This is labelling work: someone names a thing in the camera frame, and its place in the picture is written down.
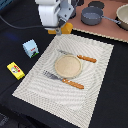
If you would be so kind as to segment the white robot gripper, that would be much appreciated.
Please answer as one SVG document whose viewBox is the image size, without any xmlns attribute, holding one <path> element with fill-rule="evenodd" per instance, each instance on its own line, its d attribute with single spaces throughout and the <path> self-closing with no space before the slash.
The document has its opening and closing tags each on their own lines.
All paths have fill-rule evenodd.
<svg viewBox="0 0 128 128">
<path fill-rule="evenodd" d="M 74 10 L 68 0 L 39 0 L 38 4 L 40 20 L 47 31 L 63 27 Z"/>
</svg>

